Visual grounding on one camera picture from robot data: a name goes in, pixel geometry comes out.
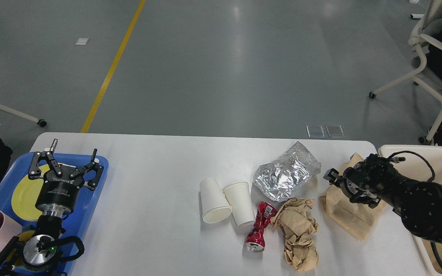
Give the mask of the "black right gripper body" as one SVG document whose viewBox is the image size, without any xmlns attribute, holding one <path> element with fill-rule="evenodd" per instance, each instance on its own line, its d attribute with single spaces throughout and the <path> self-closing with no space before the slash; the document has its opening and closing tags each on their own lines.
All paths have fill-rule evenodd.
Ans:
<svg viewBox="0 0 442 276">
<path fill-rule="evenodd" d="M 350 200 L 370 199 L 370 192 L 368 191 L 370 177 L 366 173 L 348 167 L 342 173 L 342 177 L 344 179 L 342 191 Z"/>
</svg>

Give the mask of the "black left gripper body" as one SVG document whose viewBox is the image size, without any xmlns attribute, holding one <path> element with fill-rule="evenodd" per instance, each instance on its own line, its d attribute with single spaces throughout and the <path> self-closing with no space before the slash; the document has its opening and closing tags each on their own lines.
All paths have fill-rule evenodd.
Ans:
<svg viewBox="0 0 442 276">
<path fill-rule="evenodd" d="M 70 215 L 74 212 L 80 187 L 68 182 L 46 181 L 35 203 L 43 215 Z"/>
</svg>

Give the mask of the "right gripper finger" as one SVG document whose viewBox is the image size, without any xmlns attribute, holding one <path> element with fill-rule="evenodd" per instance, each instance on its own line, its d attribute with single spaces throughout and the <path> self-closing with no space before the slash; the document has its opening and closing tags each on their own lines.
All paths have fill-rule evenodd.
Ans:
<svg viewBox="0 0 442 276">
<path fill-rule="evenodd" d="M 369 208 L 373 209 L 376 208 L 381 199 L 376 197 L 376 198 L 372 198 L 370 196 L 366 196 L 363 194 L 354 194 L 352 196 L 350 196 L 349 201 L 351 203 L 360 203 L 360 204 L 365 204 L 367 205 Z"/>
<path fill-rule="evenodd" d="M 324 173 L 324 180 L 327 180 L 330 185 L 334 185 L 336 187 L 341 187 L 342 184 L 345 184 L 345 179 L 343 176 L 339 174 L 339 172 L 330 168 L 326 173 Z"/>
</svg>

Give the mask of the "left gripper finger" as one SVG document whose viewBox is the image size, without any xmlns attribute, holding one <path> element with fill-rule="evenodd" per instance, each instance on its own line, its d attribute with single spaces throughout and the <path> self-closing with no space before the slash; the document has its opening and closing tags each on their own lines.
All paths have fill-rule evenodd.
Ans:
<svg viewBox="0 0 442 276">
<path fill-rule="evenodd" d="M 91 160 L 88 164 L 83 166 L 82 168 L 75 169 L 74 172 L 69 174 L 69 180 L 72 181 L 72 184 L 75 185 L 78 189 L 82 186 L 87 187 L 91 191 L 95 191 L 98 187 L 98 183 L 103 175 L 103 171 L 105 169 L 104 166 L 102 166 L 99 161 L 95 161 L 97 155 L 97 149 L 94 148 Z M 94 171 L 95 177 L 91 180 L 78 180 L 79 178 L 84 178 L 84 175 L 88 174 L 89 172 Z"/>
<path fill-rule="evenodd" d="M 58 144 L 58 139 L 54 139 L 53 143 L 51 144 L 51 147 L 49 150 L 44 150 L 42 152 L 34 152 L 32 156 L 32 160 L 30 163 L 29 171 L 28 171 L 28 178 L 30 180 L 35 179 L 43 179 L 42 171 L 39 169 L 39 162 L 45 161 L 47 165 L 49 166 L 49 169 L 54 172 L 57 176 L 63 176 L 63 172 L 54 158 L 54 150 Z"/>
</svg>

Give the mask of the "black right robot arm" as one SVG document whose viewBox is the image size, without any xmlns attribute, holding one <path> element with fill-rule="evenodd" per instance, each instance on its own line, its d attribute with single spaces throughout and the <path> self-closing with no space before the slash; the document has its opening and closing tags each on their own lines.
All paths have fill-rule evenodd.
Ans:
<svg viewBox="0 0 442 276">
<path fill-rule="evenodd" d="M 442 184 L 435 182 L 436 173 L 423 156 L 419 158 L 431 172 L 428 180 L 419 181 L 399 173 L 394 164 L 405 161 L 404 154 L 405 151 L 387 157 L 370 154 L 342 173 L 328 169 L 324 179 L 338 187 L 351 203 L 362 203 L 372 209 L 382 201 L 389 204 L 411 234 L 431 243 L 442 268 L 436 246 L 442 244 Z"/>
</svg>

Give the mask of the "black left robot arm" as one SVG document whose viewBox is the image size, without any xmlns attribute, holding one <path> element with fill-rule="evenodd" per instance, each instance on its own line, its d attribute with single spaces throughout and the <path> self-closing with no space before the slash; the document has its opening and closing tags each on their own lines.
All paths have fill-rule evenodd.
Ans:
<svg viewBox="0 0 442 276">
<path fill-rule="evenodd" d="M 97 156 L 49 150 L 19 157 L 0 183 L 0 276 L 67 274 L 84 254 L 81 236 L 94 211 L 108 166 Z"/>
</svg>

